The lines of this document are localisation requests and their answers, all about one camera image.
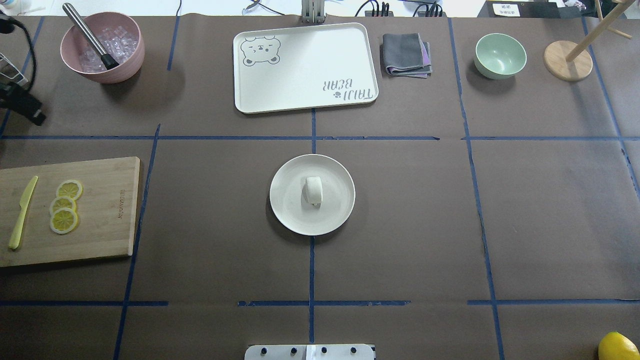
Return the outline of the cream round plate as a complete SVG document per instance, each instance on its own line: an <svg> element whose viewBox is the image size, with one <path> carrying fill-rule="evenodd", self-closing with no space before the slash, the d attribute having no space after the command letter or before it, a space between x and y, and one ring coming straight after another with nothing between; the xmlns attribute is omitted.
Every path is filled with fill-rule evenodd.
<svg viewBox="0 0 640 360"><path fill-rule="evenodd" d="M313 206L306 201L306 177L322 180L323 200ZM269 200L279 221L306 236L330 233L347 221L355 205L355 183L349 171L335 159L309 153L290 159L275 173Z"/></svg>

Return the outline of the white bear tray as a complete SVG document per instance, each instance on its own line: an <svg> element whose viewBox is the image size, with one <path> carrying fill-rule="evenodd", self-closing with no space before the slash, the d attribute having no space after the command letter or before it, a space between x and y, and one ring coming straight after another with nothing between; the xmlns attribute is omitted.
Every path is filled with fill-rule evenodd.
<svg viewBox="0 0 640 360"><path fill-rule="evenodd" d="M244 114L368 104L379 94L358 22L241 32L233 68L234 103Z"/></svg>

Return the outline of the grey folded cloth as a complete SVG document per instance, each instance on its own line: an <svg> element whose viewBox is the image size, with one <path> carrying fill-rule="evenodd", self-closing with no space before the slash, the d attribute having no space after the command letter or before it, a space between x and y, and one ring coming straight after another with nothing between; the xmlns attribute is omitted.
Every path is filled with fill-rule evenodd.
<svg viewBox="0 0 640 360"><path fill-rule="evenodd" d="M382 35L382 64L391 76L426 79L433 72L430 43L419 33Z"/></svg>

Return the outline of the bamboo cutting board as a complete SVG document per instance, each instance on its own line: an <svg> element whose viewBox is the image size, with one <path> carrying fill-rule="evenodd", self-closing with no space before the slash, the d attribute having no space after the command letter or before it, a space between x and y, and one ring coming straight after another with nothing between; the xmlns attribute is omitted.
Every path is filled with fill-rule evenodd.
<svg viewBox="0 0 640 360"><path fill-rule="evenodd" d="M20 244L9 248L20 198L38 176L23 221ZM139 157L65 162L1 171L1 266L48 264L133 253L137 228ZM77 200L78 225L68 234L50 227L50 203L68 180L83 186Z"/></svg>

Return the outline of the mint green bowl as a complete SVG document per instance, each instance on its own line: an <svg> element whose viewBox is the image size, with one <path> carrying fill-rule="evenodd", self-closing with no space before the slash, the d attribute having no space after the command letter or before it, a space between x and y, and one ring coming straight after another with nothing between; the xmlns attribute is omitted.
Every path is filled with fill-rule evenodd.
<svg viewBox="0 0 640 360"><path fill-rule="evenodd" d="M528 55L524 46L514 37L490 33L477 41L473 61L484 77L505 80L525 68Z"/></svg>

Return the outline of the metal black-tipped stirrer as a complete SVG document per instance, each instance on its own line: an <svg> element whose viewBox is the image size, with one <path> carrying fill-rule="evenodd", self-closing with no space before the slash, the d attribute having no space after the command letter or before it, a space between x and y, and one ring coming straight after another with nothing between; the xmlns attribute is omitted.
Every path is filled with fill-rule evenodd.
<svg viewBox="0 0 640 360"><path fill-rule="evenodd" d="M100 61L103 63L107 70L114 69L119 66L119 62L114 59L114 57L112 57L112 55L110 55L110 53L105 49L103 44L99 41L98 37L89 28L82 16L80 16L78 11L71 3L65 2L62 5L62 10L64 11L64 13L66 13L67 17L71 20L75 27L80 31L82 36L90 45L90 48L92 48L92 50L98 55Z"/></svg>

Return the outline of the black box with label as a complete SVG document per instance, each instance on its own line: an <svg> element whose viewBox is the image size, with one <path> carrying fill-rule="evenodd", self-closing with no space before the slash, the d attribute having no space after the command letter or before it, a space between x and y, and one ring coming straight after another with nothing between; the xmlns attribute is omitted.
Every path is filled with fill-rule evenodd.
<svg viewBox="0 0 640 360"><path fill-rule="evenodd" d="M528 0L485 0L477 18L532 18L541 2Z"/></svg>

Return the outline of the pink bowl with ice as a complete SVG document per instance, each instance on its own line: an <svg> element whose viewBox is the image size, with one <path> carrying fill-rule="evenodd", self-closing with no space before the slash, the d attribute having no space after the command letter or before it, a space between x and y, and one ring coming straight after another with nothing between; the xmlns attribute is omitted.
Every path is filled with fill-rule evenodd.
<svg viewBox="0 0 640 360"><path fill-rule="evenodd" d="M84 22L118 66L106 69L75 26L62 37L62 61L71 70L99 84L118 84L132 78L140 70L146 55L138 23L128 15L116 12L91 14Z"/></svg>

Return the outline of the lemon slice top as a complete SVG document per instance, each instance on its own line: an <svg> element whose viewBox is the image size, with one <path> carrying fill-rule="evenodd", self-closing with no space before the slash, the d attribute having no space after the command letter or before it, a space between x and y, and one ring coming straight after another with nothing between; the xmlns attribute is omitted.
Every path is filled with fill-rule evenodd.
<svg viewBox="0 0 640 360"><path fill-rule="evenodd" d="M83 184L75 179L64 180L55 190L57 198L67 197L77 201L83 194Z"/></svg>

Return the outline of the lemon slice bottom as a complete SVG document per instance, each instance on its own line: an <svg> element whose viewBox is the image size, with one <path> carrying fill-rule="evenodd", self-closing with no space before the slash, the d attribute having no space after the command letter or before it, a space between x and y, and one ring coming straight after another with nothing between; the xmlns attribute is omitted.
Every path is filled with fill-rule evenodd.
<svg viewBox="0 0 640 360"><path fill-rule="evenodd" d="M65 235L77 228L79 216L69 207L62 207L50 216L49 227L55 234Z"/></svg>

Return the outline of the wooden mug stand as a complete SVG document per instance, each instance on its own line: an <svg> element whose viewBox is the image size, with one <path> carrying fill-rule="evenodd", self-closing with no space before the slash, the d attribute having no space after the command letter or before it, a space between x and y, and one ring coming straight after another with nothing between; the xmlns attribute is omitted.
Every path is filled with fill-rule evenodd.
<svg viewBox="0 0 640 360"><path fill-rule="evenodd" d="M567 82L578 82L587 78L594 68L594 60L588 46L617 20L633 3L633 0L615 0L616 7L579 43L558 40L547 45L542 59L547 71Z"/></svg>

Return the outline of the yellow plastic knife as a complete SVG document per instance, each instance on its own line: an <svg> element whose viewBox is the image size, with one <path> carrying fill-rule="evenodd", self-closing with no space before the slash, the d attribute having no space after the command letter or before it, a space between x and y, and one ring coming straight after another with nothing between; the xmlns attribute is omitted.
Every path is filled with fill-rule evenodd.
<svg viewBox="0 0 640 360"><path fill-rule="evenodd" d="M26 214L28 212L28 207L30 205L30 201L34 193L35 187L38 183L38 180L39 180L38 175L32 176L32 178L30 178L29 182L27 183L20 197L20 200L19 200L20 212L18 214L16 223L14 224L12 233L9 238L9 242L7 244L8 248L11 250L16 250L21 243Z"/></svg>

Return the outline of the yellow lemon upper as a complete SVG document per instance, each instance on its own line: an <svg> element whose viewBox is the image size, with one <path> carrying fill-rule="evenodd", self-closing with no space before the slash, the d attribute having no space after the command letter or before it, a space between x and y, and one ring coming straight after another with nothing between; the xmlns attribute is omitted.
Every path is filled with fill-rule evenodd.
<svg viewBox="0 0 640 360"><path fill-rule="evenodd" d="M619 332L610 332L598 344L599 360L639 360L638 347Z"/></svg>

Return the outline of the aluminium frame post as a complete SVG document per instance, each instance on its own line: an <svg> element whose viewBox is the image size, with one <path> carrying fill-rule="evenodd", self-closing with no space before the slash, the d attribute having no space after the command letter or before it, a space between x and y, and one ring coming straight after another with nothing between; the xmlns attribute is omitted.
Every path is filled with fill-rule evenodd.
<svg viewBox="0 0 640 360"><path fill-rule="evenodd" d="M322 24L326 20L325 0L302 0L301 22L304 24Z"/></svg>

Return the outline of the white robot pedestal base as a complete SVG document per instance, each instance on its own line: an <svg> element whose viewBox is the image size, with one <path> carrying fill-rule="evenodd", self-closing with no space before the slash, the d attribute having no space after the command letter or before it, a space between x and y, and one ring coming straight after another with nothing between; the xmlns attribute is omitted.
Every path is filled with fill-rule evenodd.
<svg viewBox="0 0 640 360"><path fill-rule="evenodd" d="M249 346L245 360L375 360L375 346L346 344L257 344Z"/></svg>

